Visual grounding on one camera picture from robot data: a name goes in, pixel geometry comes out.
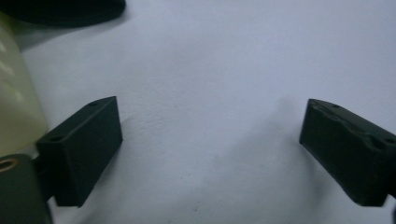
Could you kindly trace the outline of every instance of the translucent yellow object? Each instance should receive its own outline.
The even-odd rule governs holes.
[[[0,156],[30,146],[47,130],[23,58],[0,15]]]

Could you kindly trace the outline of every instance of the screw hole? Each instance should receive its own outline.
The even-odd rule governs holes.
[[[11,169],[17,164],[18,164],[18,160],[16,159],[8,159],[8,160],[0,161],[0,173]]]
[[[391,143],[391,144],[395,144],[396,143],[396,141],[394,139],[391,139],[391,138],[386,138],[385,141],[387,143]]]
[[[63,139],[62,136],[56,136],[56,137],[52,137],[52,138],[50,139],[50,141],[51,141],[51,142],[58,142],[58,141],[61,141],[62,139]]]

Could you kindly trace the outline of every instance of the white table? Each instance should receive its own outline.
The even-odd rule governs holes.
[[[396,133],[396,2],[128,0],[81,29],[20,24],[49,127],[116,95],[124,142],[56,224],[391,223],[301,147],[308,98]]]

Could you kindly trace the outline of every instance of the dark object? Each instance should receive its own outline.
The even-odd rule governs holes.
[[[52,223],[28,156],[11,155],[0,159],[0,223]]]
[[[53,174],[58,205],[82,206],[122,141],[117,100],[82,107],[37,143]]]
[[[0,0],[0,11],[15,19],[62,27],[110,21],[124,9],[124,0]]]
[[[355,203],[395,195],[396,136],[339,105],[309,100],[300,143]]]
[[[51,196],[60,206],[82,206],[121,142],[117,98],[108,97],[41,138],[33,161],[0,158],[0,222],[51,223],[45,203]]]

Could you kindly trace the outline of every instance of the black block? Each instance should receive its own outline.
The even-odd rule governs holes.
[[[355,202],[381,206],[393,191],[396,136],[356,114],[309,100],[300,143]]]
[[[37,143],[60,206],[82,206],[122,142],[117,98],[82,107]]]

